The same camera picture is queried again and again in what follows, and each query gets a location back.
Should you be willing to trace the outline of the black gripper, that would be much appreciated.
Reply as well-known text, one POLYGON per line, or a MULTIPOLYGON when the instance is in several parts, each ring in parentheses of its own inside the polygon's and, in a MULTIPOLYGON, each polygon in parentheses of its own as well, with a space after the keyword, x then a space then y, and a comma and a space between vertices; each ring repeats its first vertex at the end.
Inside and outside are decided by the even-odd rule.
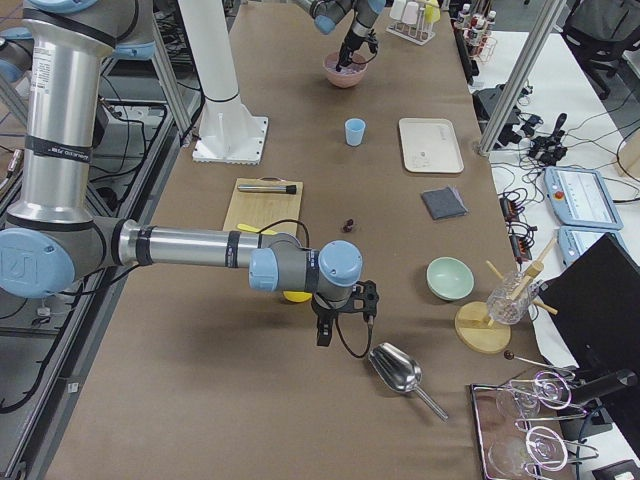
POLYGON ((364 37, 360 37, 353 31, 349 31, 340 48, 338 61, 336 63, 337 72, 341 72, 343 68, 353 63, 352 57, 361 48, 363 43, 368 45, 369 51, 372 54, 372 57, 367 60, 367 62, 370 62, 377 56, 378 40, 374 30, 371 30, 364 37))
POLYGON ((311 301, 312 310, 318 316, 316 345, 330 346, 332 319, 337 319, 341 314, 361 314, 366 323, 373 323, 377 316, 378 301, 377 285, 372 280, 358 281, 341 306, 335 306, 334 302, 326 300, 319 293, 316 293, 311 301))

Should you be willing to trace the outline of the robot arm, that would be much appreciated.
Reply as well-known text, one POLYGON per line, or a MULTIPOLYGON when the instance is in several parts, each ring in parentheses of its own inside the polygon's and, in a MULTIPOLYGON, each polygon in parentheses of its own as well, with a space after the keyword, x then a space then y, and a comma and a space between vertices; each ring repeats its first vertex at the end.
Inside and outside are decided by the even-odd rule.
POLYGON ((299 0, 295 4, 303 9, 314 22, 315 27, 323 34, 330 34, 336 26, 350 13, 353 19, 349 30, 341 44, 337 64, 334 69, 340 72, 355 64, 353 55, 363 43, 369 47, 373 56, 378 53, 378 40, 374 25, 386 7, 383 0, 299 0))
POLYGON ((253 289, 311 294, 321 346, 339 333, 343 313, 372 324, 378 294, 361 280, 361 253, 347 241, 314 250, 292 234, 161 228, 86 209, 102 62, 149 59, 153 20, 149 1, 25 3, 32 76, 21 194, 1 232, 2 288, 44 298, 107 267, 245 268, 253 289))

